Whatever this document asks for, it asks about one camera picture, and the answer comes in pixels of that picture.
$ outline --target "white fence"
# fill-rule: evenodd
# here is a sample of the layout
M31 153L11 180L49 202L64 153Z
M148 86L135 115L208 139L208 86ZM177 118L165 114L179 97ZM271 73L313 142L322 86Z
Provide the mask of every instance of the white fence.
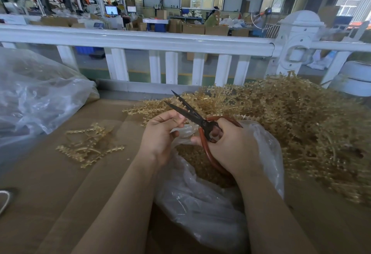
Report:
M7 48L16 48L14 43L21 42L56 45L63 63L76 70L78 65L71 46L104 47L110 77L121 81L129 81L125 49L149 50L151 84L161 83L159 51L165 51L167 84L178 84L179 52L195 52L192 70L195 86L202 84L205 53L219 54L215 84L223 86L232 55L239 55L233 83L243 85L251 56L270 57L267 75L287 74L299 71L311 49L336 50L339 52L322 79L327 87L352 51L371 52L371 44L359 41L367 24L359 27L354 38L345 37L342 42L318 41L316 35L321 26L318 15L310 11L287 16L280 22L275 39L3 24L0 42Z

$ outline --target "person's left hand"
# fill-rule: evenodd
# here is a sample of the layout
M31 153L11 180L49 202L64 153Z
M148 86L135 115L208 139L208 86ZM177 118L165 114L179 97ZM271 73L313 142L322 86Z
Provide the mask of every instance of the person's left hand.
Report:
M171 142L179 136L174 128L184 127L185 117L175 110L165 111L148 121L144 130L138 154L144 158L156 159L160 166L170 157Z

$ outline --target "woman in green shirt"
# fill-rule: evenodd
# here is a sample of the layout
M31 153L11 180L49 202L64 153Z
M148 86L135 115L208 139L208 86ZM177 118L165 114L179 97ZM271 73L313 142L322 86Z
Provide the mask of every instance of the woman in green shirt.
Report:
M206 18L205 27L214 27L219 25L220 10L217 6L211 11L209 16Z

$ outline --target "dark hair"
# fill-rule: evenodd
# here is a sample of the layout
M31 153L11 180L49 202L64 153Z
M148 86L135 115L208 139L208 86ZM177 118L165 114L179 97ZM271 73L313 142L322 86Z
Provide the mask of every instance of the dark hair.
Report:
M216 10L219 10L218 6L214 6L214 9L210 11L210 13L206 16L206 19L208 19L212 14L214 14Z

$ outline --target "scissors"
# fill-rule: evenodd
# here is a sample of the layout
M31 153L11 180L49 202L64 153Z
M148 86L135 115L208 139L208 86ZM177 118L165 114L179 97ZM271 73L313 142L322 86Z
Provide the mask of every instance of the scissors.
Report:
M217 169L220 173L222 173L224 175L231 176L231 174L211 154L210 148L208 146L208 141L211 142L211 143L216 143L217 142L215 139L213 139L210 136L210 134L211 134L212 130L214 129L214 126L216 126L217 128L220 129L220 131L222 131L222 129L219 127L218 123L216 122L221 117L225 118L226 120L228 120L232 124L236 125L237 127L242 127L242 125L240 125L240 123L238 123L234 118L231 118L231 117L228 117L228 116L211 116L211 117L207 117L206 119L204 119L181 96L179 96L174 91L172 91L172 92L178 98L178 100L183 104L185 109L183 109L181 107L177 107L177 106L175 106L175 105L173 105L169 102L166 102L166 101L165 101L165 103L169 107L171 107L172 109L176 110L178 113L183 115L188 120L190 120L190 121L196 123L197 125L199 125L200 128L198 129L198 132L200 133L202 147L204 148L206 156L209 159L209 161L211 162L211 165L215 169Z

